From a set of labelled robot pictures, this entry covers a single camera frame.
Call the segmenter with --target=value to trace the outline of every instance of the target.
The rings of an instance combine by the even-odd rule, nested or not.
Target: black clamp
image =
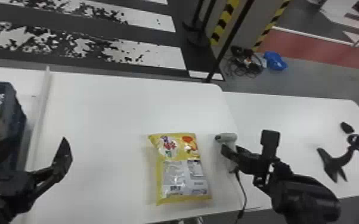
[[[334,182],[338,181],[338,174],[342,177],[342,179],[347,181],[342,167],[351,161],[354,151],[359,151],[359,135],[354,133],[354,128],[351,125],[342,122],[341,129],[348,134],[346,141],[350,144],[344,155],[334,158],[323,148],[317,149],[317,152],[323,161],[324,171]]]

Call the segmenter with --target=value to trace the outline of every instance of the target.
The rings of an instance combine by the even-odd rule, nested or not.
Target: pole
[[[199,13],[200,10],[202,9],[202,5],[204,1],[205,0],[199,0],[199,2],[197,3],[196,11],[195,14],[193,14],[193,18],[192,18],[192,25],[195,25],[196,21],[199,19]]]
[[[252,7],[252,4],[255,2],[255,0],[247,0],[245,6],[242,9],[241,14],[239,15],[237,21],[235,22],[235,25],[233,29],[231,30],[230,34],[228,35],[227,40],[224,43],[224,46],[221,48],[220,53],[218,54],[217,60],[213,66],[213,69],[207,76],[205,83],[210,83],[214,73],[217,71],[218,67],[220,66],[220,62],[222,58],[224,57],[225,53],[227,52],[228,48],[230,47],[235,35],[237,34],[239,27],[241,26],[243,20],[245,19],[247,13],[249,12],[250,8]]]
[[[213,12],[214,5],[216,4],[217,0],[211,0],[206,11],[205,17],[203,19],[202,26],[197,33],[189,33],[188,34],[188,41],[192,43],[194,46],[198,47],[207,47],[210,44],[210,40],[205,35],[206,26],[208,25],[210,16]]]
[[[203,19],[203,24],[202,24],[202,28],[199,30],[199,38],[201,37],[201,35],[204,35],[205,34],[205,29],[206,29],[206,26],[208,26],[208,22],[209,22],[209,19],[210,19],[210,15],[212,14],[213,12],[213,9],[214,9],[214,5],[216,4],[216,0],[211,0],[210,1],[210,4],[208,6],[208,10],[206,11],[206,15]]]
[[[184,21],[182,21],[182,26],[185,28],[185,30],[199,31],[200,27],[202,26],[201,25],[202,22],[199,21],[199,14],[200,14],[200,10],[202,9],[204,1],[205,0],[199,0],[199,2],[197,3],[196,10],[193,14],[192,20],[185,19]]]

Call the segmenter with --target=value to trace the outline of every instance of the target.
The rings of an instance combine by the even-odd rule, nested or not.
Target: yellow chip bag
[[[149,135],[158,150],[156,205],[211,198],[193,133]]]

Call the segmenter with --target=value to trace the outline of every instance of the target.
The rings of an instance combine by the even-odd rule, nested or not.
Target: white tabletop
[[[238,128],[238,145],[261,153],[261,130],[277,130],[281,133],[277,156],[295,173],[316,178],[338,198],[359,195],[359,152],[343,167],[348,181],[339,177],[334,183],[316,151],[322,147],[334,157],[346,152],[347,135],[339,124],[347,122],[359,133],[359,106],[355,102],[234,92],[226,92],[225,98]],[[256,203],[261,209],[271,208],[270,199],[252,186],[250,176],[243,175],[242,181],[249,206]]]
[[[54,73],[42,130],[35,168],[50,165],[63,136],[74,160],[27,223],[147,223],[241,207],[214,141],[237,131],[216,85]],[[147,135],[164,132],[196,133],[211,200],[155,205],[156,150]]]
[[[14,85],[33,118],[44,71],[0,68],[0,80]],[[260,153],[261,130],[277,130],[277,155],[295,173],[317,178],[339,198],[359,195],[359,153],[344,167],[349,181],[333,183],[316,152],[346,151],[342,121],[359,133],[359,107],[352,101],[223,94],[200,83],[55,73],[42,120],[34,169],[50,165],[62,136],[71,143],[74,162],[66,178],[35,203],[28,224],[146,223],[238,210],[239,186],[213,140],[221,132],[236,132],[239,145]],[[147,135],[158,132],[196,133],[212,200],[154,205],[154,149]],[[242,182],[248,208],[271,207],[251,176],[242,175]]]

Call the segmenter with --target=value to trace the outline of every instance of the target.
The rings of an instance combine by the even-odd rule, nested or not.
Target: black cable
[[[243,216],[243,213],[245,212],[245,208],[246,208],[246,203],[247,203],[247,196],[246,196],[246,192],[245,192],[245,189],[241,183],[241,180],[239,178],[239,172],[236,171],[235,172],[235,177],[237,178],[237,181],[239,183],[239,186],[241,187],[241,190],[242,190],[242,194],[243,194],[243,198],[244,198],[244,202],[243,202],[243,206],[242,206],[242,209],[239,210],[238,212],[238,215],[237,215],[237,219],[235,220],[234,224],[237,224],[238,223],[238,220],[240,220]]]
[[[197,219],[199,220],[199,222],[200,222],[201,224],[205,224],[205,223],[203,222],[202,217],[198,216]]]
[[[251,57],[255,57],[259,64],[251,62],[247,67],[244,63],[245,59],[251,59],[244,56],[232,56],[232,57],[224,57],[227,60],[227,63],[224,67],[224,73],[227,76],[247,76],[251,79],[258,77],[263,70],[263,63],[260,58],[253,54]]]

